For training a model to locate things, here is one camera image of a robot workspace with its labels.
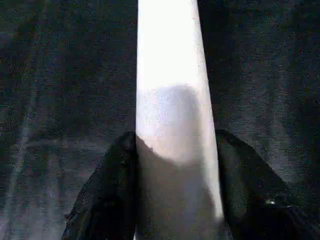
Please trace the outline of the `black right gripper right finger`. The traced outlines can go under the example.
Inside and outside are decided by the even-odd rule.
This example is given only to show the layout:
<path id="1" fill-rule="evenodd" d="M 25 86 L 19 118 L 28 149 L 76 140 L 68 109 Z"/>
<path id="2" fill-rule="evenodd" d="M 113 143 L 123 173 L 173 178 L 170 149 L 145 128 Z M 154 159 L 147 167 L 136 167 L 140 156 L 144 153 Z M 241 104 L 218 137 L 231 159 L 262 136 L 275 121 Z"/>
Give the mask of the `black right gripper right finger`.
<path id="1" fill-rule="evenodd" d="M 215 137 L 223 213 L 234 240 L 320 238 L 320 223 L 250 145 L 223 129 Z"/>

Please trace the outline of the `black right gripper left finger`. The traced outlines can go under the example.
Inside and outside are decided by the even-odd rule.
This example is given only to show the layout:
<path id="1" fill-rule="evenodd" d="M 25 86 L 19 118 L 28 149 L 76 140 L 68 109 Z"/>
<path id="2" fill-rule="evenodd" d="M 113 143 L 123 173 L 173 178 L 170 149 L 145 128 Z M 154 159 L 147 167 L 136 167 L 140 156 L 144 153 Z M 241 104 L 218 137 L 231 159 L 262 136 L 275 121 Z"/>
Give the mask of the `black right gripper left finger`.
<path id="1" fill-rule="evenodd" d="M 136 133 L 125 132 L 81 188 L 65 215 L 63 240 L 132 240 L 139 200 Z"/>

